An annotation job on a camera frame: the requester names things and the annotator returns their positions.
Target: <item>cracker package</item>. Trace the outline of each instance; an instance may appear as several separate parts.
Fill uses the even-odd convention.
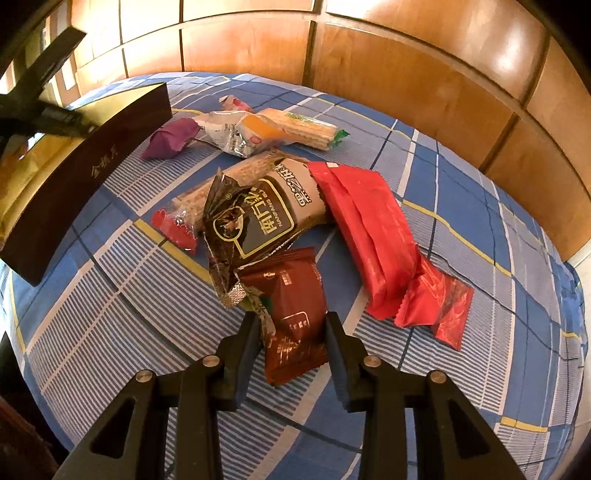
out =
[[[259,112],[259,115],[273,120],[289,133],[294,141],[319,150],[330,150],[349,135],[347,131],[333,124],[297,113],[265,108]]]
[[[244,297],[234,270],[286,248],[326,221],[326,207],[307,160],[288,157],[250,186],[218,171],[203,212],[209,272],[218,298],[232,307]]]
[[[238,161],[223,171],[239,185],[248,186],[280,163],[286,154],[279,150],[259,153]],[[170,204],[154,212],[151,223],[181,250],[195,253],[199,233],[203,229],[203,207],[214,177],[172,199]]]
[[[263,305],[266,331],[265,376],[280,385],[328,360],[324,344],[326,297],[314,259],[314,248],[299,248],[237,270],[249,297]]]

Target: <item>dark brown box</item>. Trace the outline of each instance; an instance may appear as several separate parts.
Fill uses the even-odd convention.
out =
[[[0,258],[34,286],[90,197],[172,117],[164,83],[116,93],[79,110],[99,128],[85,140],[43,136],[19,160],[8,194],[0,197]]]

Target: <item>metal screw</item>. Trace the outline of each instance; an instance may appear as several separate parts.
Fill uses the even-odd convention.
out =
[[[366,367],[379,367],[382,364],[382,361],[375,355],[368,355],[363,359],[363,363]]]
[[[445,383],[447,380],[447,375],[439,370],[435,370],[431,372],[431,381],[434,383]]]
[[[203,365],[206,367],[216,367],[219,365],[220,358],[217,355],[208,355],[203,359]]]
[[[140,370],[135,374],[135,379],[139,383],[146,383],[152,380],[153,373],[150,370]]]

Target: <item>red snack package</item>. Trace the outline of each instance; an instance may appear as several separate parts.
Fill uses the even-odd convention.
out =
[[[245,112],[254,113],[255,111],[246,103],[244,103],[239,98],[234,97],[233,95],[226,95],[219,99],[219,102],[222,106],[222,110],[229,111],[229,110],[240,110]]]
[[[363,225],[361,214],[347,190],[326,163],[310,162],[308,168],[339,225],[363,284],[369,291],[367,311],[377,319],[387,318],[379,310],[386,299],[386,280],[374,242]]]
[[[378,320],[397,314],[418,264],[418,249],[388,184],[372,170],[312,162],[319,184],[371,297]]]
[[[331,171],[349,192],[374,242],[387,291],[380,310],[385,317],[394,316],[419,262],[413,233],[390,187],[378,172],[348,166]]]
[[[421,255],[417,276],[408,287],[394,325],[431,325],[437,339],[459,350],[473,295],[473,288],[438,270]]]
[[[260,297],[275,326],[274,335],[264,339],[265,376],[270,384],[283,384],[328,361],[326,298],[313,247],[272,255],[238,268],[236,274],[251,298]]]

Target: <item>wafer package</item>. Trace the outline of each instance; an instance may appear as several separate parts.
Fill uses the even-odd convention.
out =
[[[292,112],[265,108],[259,115],[273,120],[289,133],[294,141],[319,150],[330,150],[349,135],[347,131],[335,125]]]
[[[249,186],[218,172],[203,211],[209,272],[226,307],[246,295],[234,271],[286,248],[326,221],[326,206],[307,160],[286,157]]]
[[[239,185],[247,186],[261,178],[286,158],[285,153],[272,150],[238,161],[223,171]],[[157,210],[152,225],[177,247],[195,253],[199,232],[203,229],[203,207],[214,177],[172,199],[169,205]]]

